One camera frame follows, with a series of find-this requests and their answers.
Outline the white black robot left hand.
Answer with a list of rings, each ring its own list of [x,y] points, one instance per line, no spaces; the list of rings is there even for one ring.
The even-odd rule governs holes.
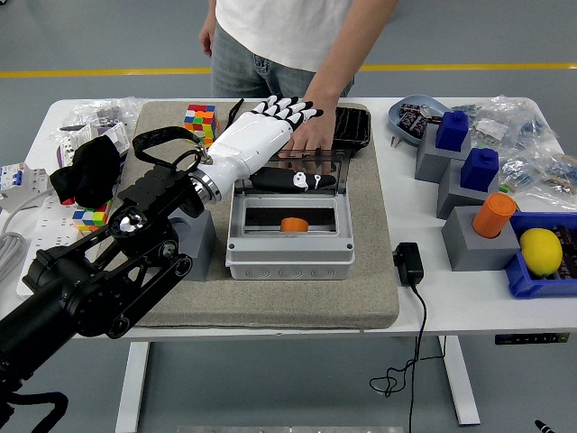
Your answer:
[[[218,136],[207,151],[212,162],[199,164],[193,177],[210,192],[210,200],[217,202],[237,180],[245,180],[263,167],[302,124],[323,113],[310,101],[268,97]]]

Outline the person's left hand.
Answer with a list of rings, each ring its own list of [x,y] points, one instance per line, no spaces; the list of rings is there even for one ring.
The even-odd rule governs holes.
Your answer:
[[[323,114],[302,124],[289,138],[282,151],[286,154],[315,153],[318,149],[330,150],[334,139],[336,107],[338,101],[323,102]]]

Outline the person's right hand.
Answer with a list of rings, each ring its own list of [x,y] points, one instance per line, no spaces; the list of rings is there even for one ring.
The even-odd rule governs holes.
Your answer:
[[[205,21],[198,35],[201,50],[208,58],[213,55],[215,28],[216,21]]]

